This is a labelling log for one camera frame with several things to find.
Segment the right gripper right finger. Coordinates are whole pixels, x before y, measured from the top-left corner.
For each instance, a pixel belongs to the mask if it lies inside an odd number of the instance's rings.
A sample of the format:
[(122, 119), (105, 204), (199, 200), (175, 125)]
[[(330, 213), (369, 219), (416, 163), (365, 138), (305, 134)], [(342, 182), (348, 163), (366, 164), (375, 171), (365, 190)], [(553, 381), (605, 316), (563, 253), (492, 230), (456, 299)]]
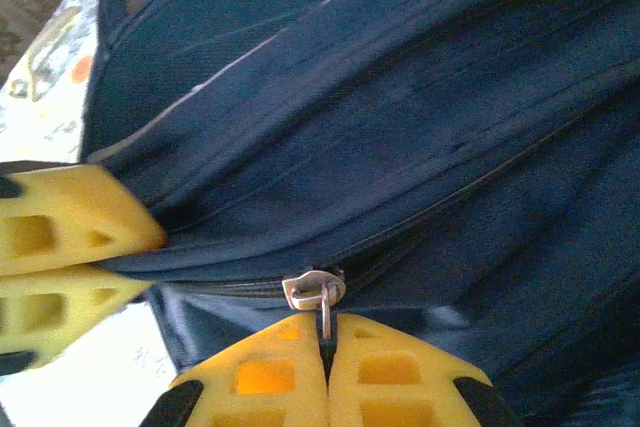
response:
[(521, 427), (478, 367), (362, 316), (337, 327), (330, 427)]

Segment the navy blue backpack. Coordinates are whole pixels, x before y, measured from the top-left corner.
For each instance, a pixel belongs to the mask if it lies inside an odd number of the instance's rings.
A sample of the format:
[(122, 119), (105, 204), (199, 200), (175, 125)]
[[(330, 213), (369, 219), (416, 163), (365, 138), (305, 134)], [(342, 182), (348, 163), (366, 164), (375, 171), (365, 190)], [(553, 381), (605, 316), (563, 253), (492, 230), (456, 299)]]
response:
[(640, 0), (99, 0), (84, 127), (178, 372), (320, 270), (523, 427), (640, 427)]

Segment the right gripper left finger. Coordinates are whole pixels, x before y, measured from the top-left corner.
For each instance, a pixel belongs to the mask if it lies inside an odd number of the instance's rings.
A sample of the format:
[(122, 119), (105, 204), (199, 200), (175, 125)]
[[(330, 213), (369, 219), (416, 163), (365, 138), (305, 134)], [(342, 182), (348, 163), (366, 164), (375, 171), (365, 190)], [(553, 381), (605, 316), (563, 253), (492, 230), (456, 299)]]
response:
[(176, 377), (141, 427), (328, 427), (315, 316), (296, 314)]

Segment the floral table cover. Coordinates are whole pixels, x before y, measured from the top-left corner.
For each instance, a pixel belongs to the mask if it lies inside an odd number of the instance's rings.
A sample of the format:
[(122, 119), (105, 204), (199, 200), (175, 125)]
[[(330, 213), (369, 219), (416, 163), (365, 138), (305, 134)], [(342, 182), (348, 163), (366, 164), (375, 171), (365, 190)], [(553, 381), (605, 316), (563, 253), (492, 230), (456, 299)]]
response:
[[(62, 0), (0, 89), (0, 162), (71, 163), (98, 0)], [(51, 363), (0, 377), (12, 427), (138, 427), (175, 376), (150, 306), (130, 303)]]

